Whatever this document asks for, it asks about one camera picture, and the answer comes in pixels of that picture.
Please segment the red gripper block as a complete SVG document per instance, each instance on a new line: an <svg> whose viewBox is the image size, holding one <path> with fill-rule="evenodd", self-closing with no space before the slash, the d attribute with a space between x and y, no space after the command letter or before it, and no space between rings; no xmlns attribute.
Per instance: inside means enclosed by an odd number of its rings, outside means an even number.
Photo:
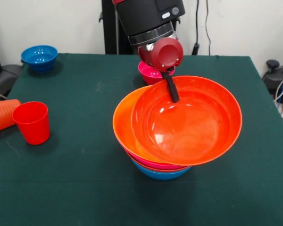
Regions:
<svg viewBox="0 0 283 226"><path fill-rule="evenodd" d="M178 39L165 37L152 44L140 46L138 55L144 63L161 71L162 78L167 82L171 100L177 103L180 98L170 72L183 60L183 48Z"/></svg>

